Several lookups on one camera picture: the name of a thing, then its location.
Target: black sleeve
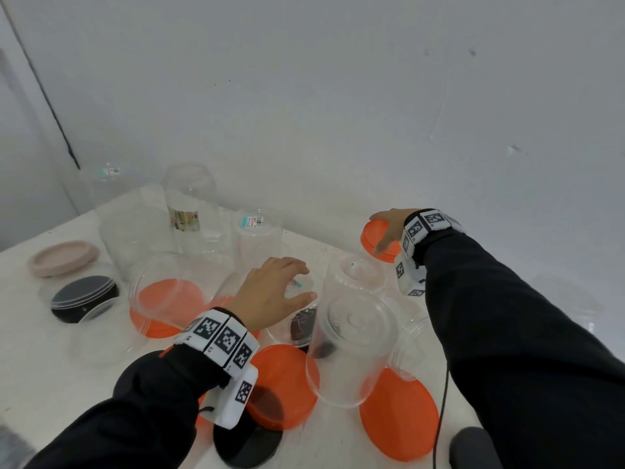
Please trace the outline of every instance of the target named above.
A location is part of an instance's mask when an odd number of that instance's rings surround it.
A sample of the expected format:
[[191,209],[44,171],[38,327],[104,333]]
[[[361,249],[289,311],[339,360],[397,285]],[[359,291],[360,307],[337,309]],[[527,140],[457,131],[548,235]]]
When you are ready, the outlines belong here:
[[128,391],[84,413],[26,469],[175,469],[195,439],[198,399],[228,381],[201,352],[174,346],[139,365]]
[[444,232],[425,247],[427,309],[504,467],[625,467],[625,365],[473,239]]

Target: white table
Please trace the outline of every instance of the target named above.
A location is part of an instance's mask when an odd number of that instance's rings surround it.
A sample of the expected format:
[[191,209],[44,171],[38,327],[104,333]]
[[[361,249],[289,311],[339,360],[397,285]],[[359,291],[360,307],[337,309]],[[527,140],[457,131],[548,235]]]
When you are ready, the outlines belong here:
[[[147,200],[162,205],[156,189],[144,190],[143,194]],[[130,358],[95,369],[73,361],[68,346],[74,326],[59,322],[43,305],[37,297],[42,280],[33,277],[26,267],[26,261],[35,252],[74,239],[96,244],[102,250],[100,261],[108,261],[97,227],[96,214],[91,211],[0,253],[0,415],[36,449],[42,449],[89,407],[109,398],[118,376],[132,362]],[[336,251],[287,231],[284,242],[290,253],[321,274]],[[390,269],[389,282],[393,275]],[[264,335],[261,343],[266,345],[268,339]],[[170,343],[171,339],[151,340],[139,354],[167,348]],[[425,374],[419,378],[440,409],[445,365],[440,349],[433,349],[428,363]],[[439,440],[439,467],[449,467],[449,441],[465,426],[479,426],[479,422],[450,381]],[[183,468],[226,467],[215,452],[210,432],[208,425],[199,432]],[[276,455],[263,467],[368,469],[431,465],[431,455],[409,465],[390,460],[369,441],[356,410],[339,410],[318,402],[304,425],[284,433]]]

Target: person's left arm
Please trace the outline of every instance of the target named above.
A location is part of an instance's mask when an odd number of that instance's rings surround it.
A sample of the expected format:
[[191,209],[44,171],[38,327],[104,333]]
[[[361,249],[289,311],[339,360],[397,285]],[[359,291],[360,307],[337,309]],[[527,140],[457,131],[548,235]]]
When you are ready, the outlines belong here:
[[[306,273],[300,260],[270,258],[250,272],[229,312],[249,331],[277,323],[316,298],[285,299],[287,283]],[[86,411],[25,469],[176,469],[195,439],[198,399],[229,379],[200,351],[176,345],[142,363],[126,393]]]

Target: pink lid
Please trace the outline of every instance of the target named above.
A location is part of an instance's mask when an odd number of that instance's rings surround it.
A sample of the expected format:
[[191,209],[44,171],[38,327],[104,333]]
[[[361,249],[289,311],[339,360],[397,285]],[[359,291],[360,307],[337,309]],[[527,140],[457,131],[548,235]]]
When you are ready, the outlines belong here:
[[35,253],[28,260],[28,268],[35,276],[62,275],[78,269],[98,258],[100,251],[84,240],[58,243]]

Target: hand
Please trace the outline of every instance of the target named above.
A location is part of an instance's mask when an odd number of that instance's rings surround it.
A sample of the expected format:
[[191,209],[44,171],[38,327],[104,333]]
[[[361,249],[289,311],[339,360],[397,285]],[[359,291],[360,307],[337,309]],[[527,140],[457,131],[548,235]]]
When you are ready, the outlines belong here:
[[228,310],[237,315],[250,332],[272,326],[317,299],[315,292],[285,298],[286,286],[295,275],[308,273],[306,263],[297,258],[270,258],[262,267],[249,272]]
[[379,255],[385,252],[392,242],[400,240],[406,218],[413,212],[420,210],[421,209],[391,209],[390,211],[376,212],[373,214],[369,220],[385,220],[389,223],[386,234],[384,234],[384,237],[382,237],[378,245],[376,245],[373,250],[373,255]]

